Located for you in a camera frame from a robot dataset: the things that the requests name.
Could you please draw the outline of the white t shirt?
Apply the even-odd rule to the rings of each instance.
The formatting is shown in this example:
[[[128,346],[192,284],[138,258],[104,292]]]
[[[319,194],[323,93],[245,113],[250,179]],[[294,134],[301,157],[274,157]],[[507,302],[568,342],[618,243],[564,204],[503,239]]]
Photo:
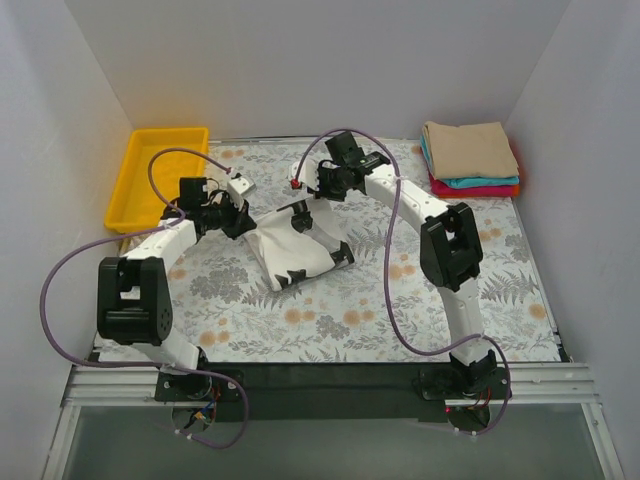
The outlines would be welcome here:
[[[326,199],[309,197],[274,210],[243,238],[275,292],[355,262]]]

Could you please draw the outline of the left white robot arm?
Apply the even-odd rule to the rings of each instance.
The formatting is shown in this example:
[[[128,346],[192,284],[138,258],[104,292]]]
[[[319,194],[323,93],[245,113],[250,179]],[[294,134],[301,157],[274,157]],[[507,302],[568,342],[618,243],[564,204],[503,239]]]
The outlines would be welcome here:
[[[166,204],[158,229],[125,255],[108,257],[99,265],[99,335],[180,374],[178,387],[193,400],[211,392],[213,377],[200,367],[202,350],[173,326],[168,273],[207,232],[220,230],[237,239],[254,229],[246,200],[254,188],[254,182],[240,174],[214,191],[208,190],[205,177],[182,178],[179,196]]]

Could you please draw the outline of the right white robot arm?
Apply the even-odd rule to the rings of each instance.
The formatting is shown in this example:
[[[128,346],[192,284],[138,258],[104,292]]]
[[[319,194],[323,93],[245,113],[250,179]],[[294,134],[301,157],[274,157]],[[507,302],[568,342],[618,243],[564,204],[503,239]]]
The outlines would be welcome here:
[[[497,372],[497,348],[485,334],[480,312],[483,251],[473,210],[465,203],[441,201],[403,177],[384,145],[365,153],[355,140],[358,134],[340,128],[320,135],[331,164],[319,164],[307,188],[318,198],[336,201],[357,190],[389,207],[391,224],[402,219],[417,232],[420,268],[441,297],[451,339],[431,354],[448,354],[452,386],[464,397],[475,397]]]

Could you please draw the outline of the pink folded t shirt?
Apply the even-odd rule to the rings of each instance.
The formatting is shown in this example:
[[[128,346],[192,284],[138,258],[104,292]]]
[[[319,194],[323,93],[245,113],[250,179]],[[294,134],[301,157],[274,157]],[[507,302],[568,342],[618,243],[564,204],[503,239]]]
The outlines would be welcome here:
[[[485,198],[499,196],[501,191],[493,187],[471,187],[455,189],[429,175],[431,192],[439,198]]]

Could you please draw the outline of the floral patterned table mat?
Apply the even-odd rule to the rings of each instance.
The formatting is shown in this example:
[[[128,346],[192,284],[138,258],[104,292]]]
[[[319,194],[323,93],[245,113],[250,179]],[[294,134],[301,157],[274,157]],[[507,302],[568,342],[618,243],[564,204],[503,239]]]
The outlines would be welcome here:
[[[513,203],[470,201],[484,258],[486,333],[511,362],[559,359],[555,325]],[[248,245],[219,231],[179,258],[168,281],[174,325],[213,361],[413,361],[449,342],[419,239],[359,192],[333,205],[355,262],[275,292]]]

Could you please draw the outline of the teal folded t shirt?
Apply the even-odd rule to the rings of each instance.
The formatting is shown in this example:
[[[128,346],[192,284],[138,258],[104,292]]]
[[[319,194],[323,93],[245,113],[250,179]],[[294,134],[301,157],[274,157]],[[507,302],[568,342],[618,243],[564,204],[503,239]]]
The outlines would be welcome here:
[[[420,145],[423,156],[427,162],[427,167],[430,175],[434,173],[433,161],[429,152],[429,147],[424,136],[420,138]],[[497,187],[497,186],[515,186],[520,183],[518,176],[505,177],[505,178],[492,178],[492,177],[461,177],[461,178],[449,178],[441,179],[446,186],[453,189],[464,188],[476,188],[476,187]]]

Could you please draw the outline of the beige folded t shirt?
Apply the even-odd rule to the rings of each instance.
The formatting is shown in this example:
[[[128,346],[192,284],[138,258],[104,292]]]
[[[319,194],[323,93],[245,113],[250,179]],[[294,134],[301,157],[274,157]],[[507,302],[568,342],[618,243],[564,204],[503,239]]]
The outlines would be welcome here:
[[[423,136],[431,174],[436,179],[519,175],[518,163],[500,122],[448,126],[427,121]]]

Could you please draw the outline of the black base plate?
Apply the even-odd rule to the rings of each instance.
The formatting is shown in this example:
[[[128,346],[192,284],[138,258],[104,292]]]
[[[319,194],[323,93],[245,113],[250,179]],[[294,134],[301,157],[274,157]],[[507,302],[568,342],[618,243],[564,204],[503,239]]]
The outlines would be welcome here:
[[[220,422],[417,419],[446,421],[448,401],[484,403],[511,393],[496,368],[472,384],[449,363],[206,363],[200,375],[157,377],[159,403],[217,405]]]

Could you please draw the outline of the aluminium frame rail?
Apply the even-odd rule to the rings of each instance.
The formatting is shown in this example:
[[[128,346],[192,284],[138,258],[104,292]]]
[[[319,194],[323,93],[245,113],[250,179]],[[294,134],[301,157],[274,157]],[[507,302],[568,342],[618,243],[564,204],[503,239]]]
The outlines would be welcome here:
[[[613,445],[602,404],[587,365],[580,363],[517,363],[510,367],[512,405],[578,404],[587,422],[604,477],[624,473]],[[152,404],[158,372],[153,368],[71,369],[62,410],[42,477],[63,477],[83,406],[146,406]]]

